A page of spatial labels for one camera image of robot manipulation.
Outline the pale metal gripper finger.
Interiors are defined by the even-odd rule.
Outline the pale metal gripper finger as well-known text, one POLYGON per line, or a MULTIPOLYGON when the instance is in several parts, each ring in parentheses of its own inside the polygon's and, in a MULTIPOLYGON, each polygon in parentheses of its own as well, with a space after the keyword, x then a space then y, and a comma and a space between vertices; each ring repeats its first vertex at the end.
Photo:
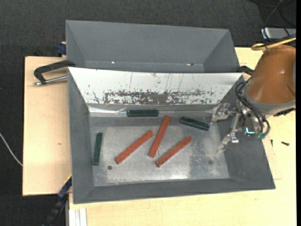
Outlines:
POLYGON ((235 135, 226 135, 219 143, 217 152, 222 153, 226 151, 232 144, 239 143, 239 139, 235 135))
POLYGON ((229 116, 236 115, 236 108, 230 109, 229 103, 221 103, 213 109, 211 122, 217 122, 220 120, 225 120, 229 116))

